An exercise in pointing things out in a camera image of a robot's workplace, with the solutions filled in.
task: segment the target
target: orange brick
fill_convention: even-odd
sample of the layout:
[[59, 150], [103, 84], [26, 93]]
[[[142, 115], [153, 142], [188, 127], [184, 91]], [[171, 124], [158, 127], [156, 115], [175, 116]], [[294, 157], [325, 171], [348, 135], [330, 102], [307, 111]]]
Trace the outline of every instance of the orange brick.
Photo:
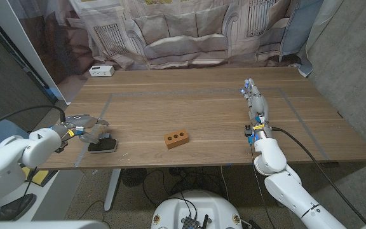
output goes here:
[[181, 129], [165, 135], [165, 143], [168, 149], [172, 149], [176, 146], [189, 142], [189, 135], [185, 129]]

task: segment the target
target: white power strip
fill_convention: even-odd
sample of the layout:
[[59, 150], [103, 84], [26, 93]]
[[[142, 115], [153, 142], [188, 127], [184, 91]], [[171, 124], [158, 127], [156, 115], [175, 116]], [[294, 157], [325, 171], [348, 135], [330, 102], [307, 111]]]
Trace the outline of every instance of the white power strip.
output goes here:
[[93, 66], [89, 70], [91, 76], [112, 76], [114, 71], [114, 66]]

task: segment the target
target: black shoe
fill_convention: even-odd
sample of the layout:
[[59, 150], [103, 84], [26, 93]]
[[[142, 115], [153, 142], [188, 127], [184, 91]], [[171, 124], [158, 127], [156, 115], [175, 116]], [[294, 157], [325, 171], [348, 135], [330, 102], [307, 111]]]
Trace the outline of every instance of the black shoe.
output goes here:
[[0, 221], [12, 221], [21, 218], [36, 200], [35, 194], [26, 194], [1, 207]]

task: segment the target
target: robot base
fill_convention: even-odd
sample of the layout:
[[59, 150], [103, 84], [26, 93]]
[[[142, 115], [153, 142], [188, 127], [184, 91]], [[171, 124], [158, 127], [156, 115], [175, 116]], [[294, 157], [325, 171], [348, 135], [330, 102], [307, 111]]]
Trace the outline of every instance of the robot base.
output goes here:
[[[192, 202], [197, 209], [196, 221], [202, 227], [205, 215], [208, 215], [206, 229], [242, 229], [240, 215], [235, 207], [225, 198], [205, 190], [187, 190], [183, 191], [186, 200]], [[180, 193], [172, 195], [170, 198], [182, 198]], [[188, 202], [191, 218], [194, 219], [196, 211]], [[184, 228], [185, 218], [189, 215], [189, 208], [185, 201], [179, 199], [169, 199], [163, 201], [156, 208], [151, 229], [165, 228]]]

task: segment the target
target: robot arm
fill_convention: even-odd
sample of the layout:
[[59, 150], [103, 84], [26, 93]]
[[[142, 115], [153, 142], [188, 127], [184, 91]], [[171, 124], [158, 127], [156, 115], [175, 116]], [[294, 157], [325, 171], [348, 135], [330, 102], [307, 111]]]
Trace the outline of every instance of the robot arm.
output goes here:
[[254, 127], [245, 127], [245, 136], [260, 153], [254, 160], [254, 166], [260, 174], [267, 176], [265, 186], [268, 192], [294, 212], [308, 228], [345, 228], [302, 187], [300, 177], [287, 164], [272, 136], [266, 99], [251, 78], [245, 80], [245, 88], [247, 91], [243, 89], [241, 93], [248, 102], [250, 119], [257, 122]]
[[87, 143], [98, 142], [93, 135], [85, 132], [95, 124], [109, 125], [88, 114], [70, 116], [66, 122], [51, 128], [42, 128], [29, 134], [28, 139], [18, 135], [11, 136], [0, 143], [0, 198], [17, 189], [25, 181], [25, 173], [19, 166], [22, 162], [28, 167], [45, 163], [54, 151], [63, 151], [67, 140], [78, 135]]

